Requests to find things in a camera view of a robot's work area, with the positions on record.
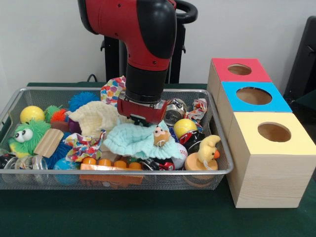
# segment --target blue box lid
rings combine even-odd
[[[235,112],[289,112],[292,110],[270,82],[222,82]]]

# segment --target yellow box lid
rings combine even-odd
[[[316,155],[316,145],[293,113],[234,115],[251,154]]]

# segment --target black cable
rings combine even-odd
[[[94,78],[95,82],[98,82],[98,79],[97,79],[97,77],[95,76],[95,74],[91,74],[91,75],[88,77],[87,82],[90,82],[90,79],[91,79],[91,78]]]

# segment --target yellow ball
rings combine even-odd
[[[44,111],[37,106],[28,106],[25,107],[21,114],[20,114],[20,120],[22,123],[29,122],[32,119],[35,121],[44,121],[45,115]]]
[[[177,138],[180,139],[180,137],[184,134],[186,134],[189,131],[195,131],[197,130],[196,124],[188,118],[183,118],[177,121],[173,127],[174,132],[176,133]]]

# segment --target light blue cloth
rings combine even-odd
[[[168,126],[162,121],[159,124],[163,130]],[[135,158],[178,158],[183,159],[173,137],[170,137],[162,147],[154,145],[154,130],[156,125],[142,127],[131,123],[119,124],[109,132],[103,144],[115,154],[121,156],[133,156]]]

